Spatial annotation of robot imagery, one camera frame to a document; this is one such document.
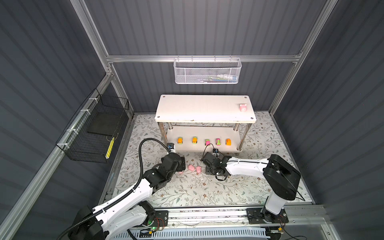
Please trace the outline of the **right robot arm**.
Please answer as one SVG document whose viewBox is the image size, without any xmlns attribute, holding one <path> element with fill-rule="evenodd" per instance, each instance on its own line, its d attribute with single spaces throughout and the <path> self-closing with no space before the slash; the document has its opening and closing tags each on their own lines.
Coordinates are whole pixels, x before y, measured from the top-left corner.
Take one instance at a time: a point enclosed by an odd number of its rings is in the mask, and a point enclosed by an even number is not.
<svg viewBox="0 0 384 240">
<path fill-rule="evenodd" d="M 264 178 L 272 188 L 261 215 L 266 221 L 283 215 L 286 202 L 296 199 L 301 173 L 279 155 L 266 159 L 246 160 L 220 154 L 206 153 L 201 158 L 206 173 L 216 178 L 228 176 L 251 176 Z"/>
</svg>

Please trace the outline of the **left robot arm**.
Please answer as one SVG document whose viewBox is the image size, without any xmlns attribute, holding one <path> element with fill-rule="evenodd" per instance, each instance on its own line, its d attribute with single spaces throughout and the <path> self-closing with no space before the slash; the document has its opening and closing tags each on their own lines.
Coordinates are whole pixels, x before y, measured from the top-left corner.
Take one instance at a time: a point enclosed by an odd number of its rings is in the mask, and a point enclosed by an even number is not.
<svg viewBox="0 0 384 240">
<path fill-rule="evenodd" d="M 73 224 L 58 239 L 68 236 L 70 240 L 110 240 L 132 227 L 150 226 L 156 211 L 146 199 L 165 187 L 176 172 L 186 169 L 185 157 L 172 152 L 165 144 L 161 145 L 167 154 L 158 167 L 144 171 L 142 151 L 139 150 L 138 181 L 110 201 L 92 209 L 81 209 Z"/>
</svg>

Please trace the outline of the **floral patterned mat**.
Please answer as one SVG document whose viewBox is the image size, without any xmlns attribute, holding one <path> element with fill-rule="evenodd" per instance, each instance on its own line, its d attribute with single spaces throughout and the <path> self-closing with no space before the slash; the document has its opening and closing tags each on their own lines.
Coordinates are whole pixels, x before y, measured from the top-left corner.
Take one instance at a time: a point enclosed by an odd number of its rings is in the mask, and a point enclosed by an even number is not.
<svg viewBox="0 0 384 240">
<path fill-rule="evenodd" d="M 263 159 L 278 154 L 292 165 L 293 161 L 270 114 L 256 112 L 256 118 L 257 121 L 250 128 L 238 157 Z M 140 142 L 145 138 L 161 138 L 155 116 L 137 115 L 129 137 L 113 190 L 114 197 L 131 187 L 138 179 Z M 149 198 L 149 202 L 157 208 L 264 204 L 271 191 L 268 182 L 263 178 L 236 175 L 229 176 L 225 181 L 218 181 L 214 176 L 206 175 L 204 170 L 200 174 L 186 170 L 176 173 L 164 188 Z"/>
</svg>

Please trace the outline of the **items in white basket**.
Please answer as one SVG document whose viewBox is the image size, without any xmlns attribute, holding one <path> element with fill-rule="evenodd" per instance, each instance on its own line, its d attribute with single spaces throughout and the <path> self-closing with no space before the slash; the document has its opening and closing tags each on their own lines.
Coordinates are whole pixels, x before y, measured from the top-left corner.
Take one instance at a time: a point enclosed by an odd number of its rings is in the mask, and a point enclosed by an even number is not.
<svg viewBox="0 0 384 240">
<path fill-rule="evenodd" d="M 203 83 L 227 83 L 227 84 L 237 84 L 238 76 L 236 75 L 216 75 L 216 76 L 205 76 L 202 79 L 199 79 Z"/>
</svg>

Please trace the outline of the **white two-tier shelf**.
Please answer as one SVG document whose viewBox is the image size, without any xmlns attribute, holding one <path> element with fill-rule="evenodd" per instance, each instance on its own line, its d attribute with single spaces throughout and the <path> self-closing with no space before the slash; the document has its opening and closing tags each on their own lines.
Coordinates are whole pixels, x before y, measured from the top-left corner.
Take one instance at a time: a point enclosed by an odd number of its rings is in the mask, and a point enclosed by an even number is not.
<svg viewBox="0 0 384 240">
<path fill-rule="evenodd" d="M 246 112 L 240 111 L 240 104 L 247 104 Z M 233 95 L 161 95 L 155 116 L 164 143 L 174 143 L 179 152 L 201 152 L 209 139 L 220 151 L 239 153 L 256 120 L 250 97 Z M 231 146 L 226 139 L 232 140 Z"/>
</svg>

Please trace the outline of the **yellow green marker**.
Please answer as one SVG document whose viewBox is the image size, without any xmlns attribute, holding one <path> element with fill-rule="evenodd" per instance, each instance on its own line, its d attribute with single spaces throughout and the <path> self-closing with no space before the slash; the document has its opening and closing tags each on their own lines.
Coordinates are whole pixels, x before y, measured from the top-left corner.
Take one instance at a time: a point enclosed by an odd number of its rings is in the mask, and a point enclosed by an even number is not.
<svg viewBox="0 0 384 240">
<path fill-rule="evenodd" d="M 105 154 L 106 160 L 108 160 L 111 156 L 111 153 L 112 153 L 112 150 L 114 147 L 114 143 L 115 143 L 115 137 L 112 137 L 112 139 L 110 140 L 109 146 L 107 148 L 106 154 Z"/>
</svg>

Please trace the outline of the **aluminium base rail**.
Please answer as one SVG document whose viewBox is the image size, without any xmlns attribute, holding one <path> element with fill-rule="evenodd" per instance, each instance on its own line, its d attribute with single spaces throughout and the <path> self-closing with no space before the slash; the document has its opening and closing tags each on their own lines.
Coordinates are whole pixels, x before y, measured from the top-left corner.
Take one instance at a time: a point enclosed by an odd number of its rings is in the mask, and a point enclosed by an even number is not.
<svg viewBox="0 0 384 240">
<path fill-rule="evenodd" d="M 112 240 L 339 240 L 322 205 L 287 205 L 274 220 L 260 206 L 158 209 L 151 226 L 133 227 L 140 214 L 128 212 L 113 227 Z"/>
</svg>

